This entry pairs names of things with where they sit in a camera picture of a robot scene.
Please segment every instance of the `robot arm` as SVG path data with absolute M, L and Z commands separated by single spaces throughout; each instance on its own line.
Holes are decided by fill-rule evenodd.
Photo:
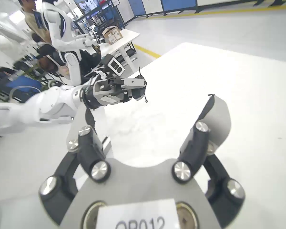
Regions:
M 96 41 L 93 37 L 88 35 L 82 35 L 80 37 L 75 37 L 71 41 L 63 41 L 61 39 L 61 32 L 64 32 L 66 29 L 61 29 L 61 17 L 60 14 L 56 11 L 51 11 L 44 9 L 44 15 L 48 24 L 48 29 L 51 36 L 52 45 L 59 51 L 74 51 L 79 49 L 90 48 L 93 44 L 96 44 Z
M 22 132 L 27 126 L 71 123 L 81 102 L 88 108 L 95 109 L 127 102 L 132 98 L 143 98 L 147 84 L 144 77 L 117 77 L 120 73 L 114 72 L 114 69 L 120 71 L 123 66 L 113 56 L 106 57 L 103 62 L 109 60 L 109 63 L 102 67 L 104 79 L 97 75 L 88 85 L 51 87 L 34 95 L 24 104 L 0 103 L 0 136 Z

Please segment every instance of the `gray metal plate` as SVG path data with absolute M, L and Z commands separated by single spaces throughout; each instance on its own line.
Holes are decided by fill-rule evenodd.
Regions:
M 220 229 L 213 210 L 204 193 L 192 179 L 187 184 L 178 184 L 172 177 L 171 168 L 176 159 L 169 159 L 149 168 L 135 168 L 108 158 L 111 175 L 105 183 L 87 179 L 70 205 L 60 228 L 80 229 L 85 211 L 96 201 L 107 205 L 137 203 L 174 198 L 185 202 L 195 211 L 200 229 Z

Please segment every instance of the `silver bolt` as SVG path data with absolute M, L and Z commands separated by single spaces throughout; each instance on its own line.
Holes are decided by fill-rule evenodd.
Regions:
M 174 166 L 174 172 L 176 177 L 178 177 L 182 181 L 187 181 L 191 177 L 191 171 L 189 166 L 187 166 L 184 162 L 179 161 Z
M 85 136 L 86 134 L 88 134 L 90 131 L 91 131 L 92 127 L 87 125 L 87 126 L 84 126 L 82 127 L 82 129 L 80 131 L 78 131 L 78 134 L 80 136 Z
M 208 144 L 208 155 L 213 155 L 215 153 L 215 147 L 213 145 L 213 143 L 210 143 Z
M 231 179 L 227 184 L 227 188 L 229 192 L 231 193 L 231 195 L 233 195 L 234 197 L 240 198 L 240 199 L 245 197 L 245 190 L 240 185 L 239 182 Z
M 94 180 L 101 180 L 106 176 L 107 172 L 107 163 L 104 161 L 100 161 L 93 166 L 91 176 Z
M 69 152 L 74 152 L 78 148 L 78 139 L 71 140 L 67 144 L 67 149 Z
M 196 123 L 196 128 L 201 132 L 207 132 L 209 130 L 208 126 L 201 121 Z
M 39 193 L 41 195 L 47 195 L 49 194 L 52 190 L 54 190 L 55 186 L 57 183 L 56 177 L 49 177 L 47 178 L 43 184 L 39 188 Z

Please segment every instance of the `cardboard box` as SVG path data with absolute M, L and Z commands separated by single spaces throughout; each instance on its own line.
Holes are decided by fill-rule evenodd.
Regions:
M 116 41 L 120 40 L 123 36 L 117 26 L 109 26 L 103 31 L 103 36 L 106 43 L 113 45 Z

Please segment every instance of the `table surface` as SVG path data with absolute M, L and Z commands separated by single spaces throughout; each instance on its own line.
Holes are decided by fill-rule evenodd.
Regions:
M 127 45 L 140 35 L 139 33 L 130 31 L 128 29 L 121 30 L 121 34 L 123 37 L 113 45 L 109 45 L 108 43 L 100 44 L 102 57 L 106 56 L 107 54 L 114 54 L 118 49 Z
M 141 73 L 148 103 L 105 108 L 114 157 L 136 167 L 177 158 L 207 94 L 216 94 L 232 123 L 216 155 L 246 191 L 230 228 L 286 228 L 286 62 L 183 43 Z M 195 178 L 206 191 L 206 171 Z

